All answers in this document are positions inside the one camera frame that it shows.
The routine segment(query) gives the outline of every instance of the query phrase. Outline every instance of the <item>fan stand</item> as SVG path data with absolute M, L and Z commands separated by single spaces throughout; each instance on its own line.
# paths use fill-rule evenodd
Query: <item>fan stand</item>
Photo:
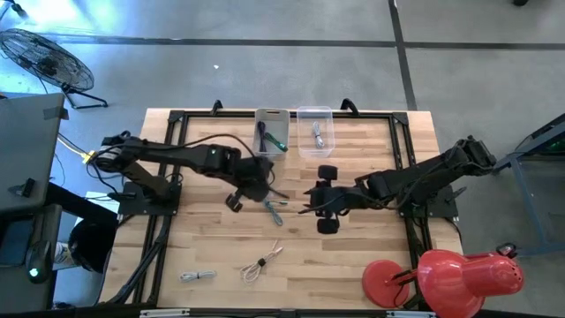
M 70 87 L 68 84 L 63 84 L 61 86 L 61 91 L 63 91 L 64 96 L 67 98 L 67 100 L 69 100 L 69 103 L 71 104 L 71 107 L 74 110 L 83 110 L 83 109 L 89 109 L 89 108 L 98 108 L 98 107 L 103 107 L 106 108 L 108 107 L 108 103 L 106 102 L 106 100 L 103 100 L 102 98 L 98 98 L 96 96 L 92 96 L 83 92 L 79 92 L 78 90 Z M 77 106 L 71 99 L 71 97 L 69 96 L 69 94 L 78 94 L 78 95 L 83 95 L 85 97 L 88 97 L 90 99 L 94 99 L 98 102 L 102 102 L 99 104 L 93 104 L 93 105 L 85 105 L 85 106 Z

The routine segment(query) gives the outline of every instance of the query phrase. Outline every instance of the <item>fan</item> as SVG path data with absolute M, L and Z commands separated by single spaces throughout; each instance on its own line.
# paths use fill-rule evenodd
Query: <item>fan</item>
M 38 79 L 61 87 L 75 110 L 108 107 L 108 103 L 102 98 L 84 93 L 94 87 L 94 75 L 88 67 L 54 42 L 29 31 L 13 28 L 0 32 L 0 48 L 12 61 Z M 102 103 L 77 106 L 69 94 L 83 95 Z

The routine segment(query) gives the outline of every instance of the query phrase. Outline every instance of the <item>lamp base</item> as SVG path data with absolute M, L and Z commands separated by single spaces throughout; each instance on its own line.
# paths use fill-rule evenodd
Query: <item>lamp base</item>
M 393 261 L 374 261 L 370 263 L 361 283 L 366 297 L 374 304 L 383 308 L 397 308 L 408 298 L 409 286 L 386 285 L 392 276 L 402 272 L 400 265 Z

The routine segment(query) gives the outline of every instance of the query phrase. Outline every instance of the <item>plastic bin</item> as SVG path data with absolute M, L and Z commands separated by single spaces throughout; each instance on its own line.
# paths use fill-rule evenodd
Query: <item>plastic bin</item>
M 318 122 L 323 148 L 316 147 L 313 125 Z M 303 158 L 325 158 L 335 148 L 334 117 L 327 106 L 302 106 L 297 109 L 298 153 Z
M 277 148 L 272 142 L 265 141 L 267 151 L 259 151 L 260 137 L 257 131 L 257 123 L 265 123 L 265 131 L 273 137 L 289 146 L 289 122 L 290 113 L 287 110 L 258 109 L 255 110 L 255 133 L 253 135 L 253 152 L 255 155 L 264 155 L 271 160 L 284 159 L 286 153 Z

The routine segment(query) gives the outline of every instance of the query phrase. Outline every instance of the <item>desk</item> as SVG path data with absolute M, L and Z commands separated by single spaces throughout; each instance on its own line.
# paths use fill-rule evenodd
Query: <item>desk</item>
M 140 138 L 163 142 L 170 111 L 147 110 Z M 408 112 L 408 118 L 416 160 L 438 155 L 430 112 Z M 352 210 L 340 218 L 337 234 L 322 235 L 316 231 L 314 215 L 297 214 L 308 201 L 303 192 L 314 186 L 321 164 L 339 167 L 336 184 L 342 186 L 352 185 L 355 177 L 366 173 L 395 168 L 386 122 L 340 118 L 334 120 L 334 128 L 335 150 L 330 157 L 304 159 L 298 155 L 296 119 L 290 120 L 289 152 L 283 161 L 275 162 L 274 187 L 290 196 L 287 207 L 277 207 L 282 227 L 275 225 L 260 203 L 243 200 L 241 212 L 231 212 L 223 202 L 234 191 L 232 186 L 188 168 L 181 170 L 183 193 L 170 228 L 158 307 L 378 308 L 365 298 L 360 278 L 370 261 L 386 259 L 410 267 L 403 220 L 393 211 Z M 253 129 L 252 118 L 191 118 L 186 140 L 232 133 L 251 145 Z M 211 142 L 241 148 L 229 138 Z M 403 143 L 401 150 L 405 156 Z M 158 164 L 143 165 L 157 174 Z M 101 301 L 114 296 L 138 265 L 146 226 L 147 217 L 135 216 L 118 229 Z M 430 219 L 429 226 L 433 247 L 462 252 L 451 224 Z M 284 247 L 282 253 L 262 270 L 255 284 L 245 285 L 239 269 L 266 254 L 276 239 Z M 216 278 L 187 284 L 178 280 L 182 272 L 211 269 L 217 271 Z M 152 269 L 148 273 L 143 300 Z

